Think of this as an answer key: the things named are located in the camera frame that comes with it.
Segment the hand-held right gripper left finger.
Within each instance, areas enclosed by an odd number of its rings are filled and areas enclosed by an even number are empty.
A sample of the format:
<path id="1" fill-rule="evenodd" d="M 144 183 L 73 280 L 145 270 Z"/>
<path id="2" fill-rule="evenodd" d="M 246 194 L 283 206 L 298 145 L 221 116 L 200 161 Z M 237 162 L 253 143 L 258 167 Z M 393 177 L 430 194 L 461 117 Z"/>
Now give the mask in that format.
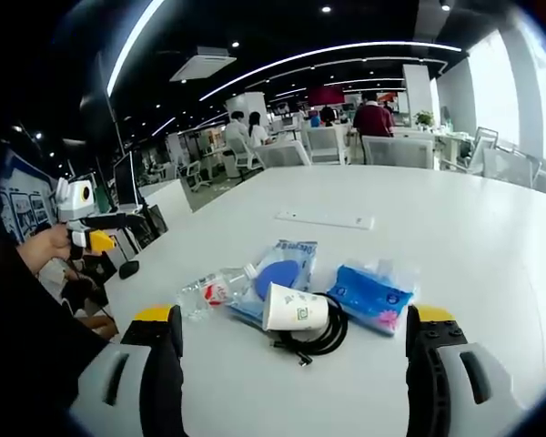
<path id="1" fill-rule="evenodd" d="M 180 307 L 141 311 L 84 369 L 71 416 L 88 436 L 183 436 L 182 356 Z"/>

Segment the person's left hand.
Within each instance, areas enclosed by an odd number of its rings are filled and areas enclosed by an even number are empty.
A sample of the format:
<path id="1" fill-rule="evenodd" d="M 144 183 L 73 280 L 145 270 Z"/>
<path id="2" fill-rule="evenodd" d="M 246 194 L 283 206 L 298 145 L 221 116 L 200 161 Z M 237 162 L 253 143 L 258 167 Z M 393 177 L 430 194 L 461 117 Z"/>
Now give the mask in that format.
<path id="1" fill-rule="evenodd" d="M 65 224 L 41 231 L 16 248 L 22 261 L 36 275 L 51 259 L 68 260 L 71 241 Z"/>

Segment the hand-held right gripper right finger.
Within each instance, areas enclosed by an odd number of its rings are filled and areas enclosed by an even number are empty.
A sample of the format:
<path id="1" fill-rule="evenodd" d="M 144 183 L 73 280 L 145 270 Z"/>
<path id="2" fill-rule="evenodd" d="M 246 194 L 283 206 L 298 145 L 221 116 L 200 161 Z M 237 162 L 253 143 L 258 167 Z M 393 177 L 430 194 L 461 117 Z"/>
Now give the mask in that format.
<path id="1" fill-rule="evenodd" d="M 408 436 L 504 436 L 523 414 L 512 377 L 447 311 L 408 308 Z"/>

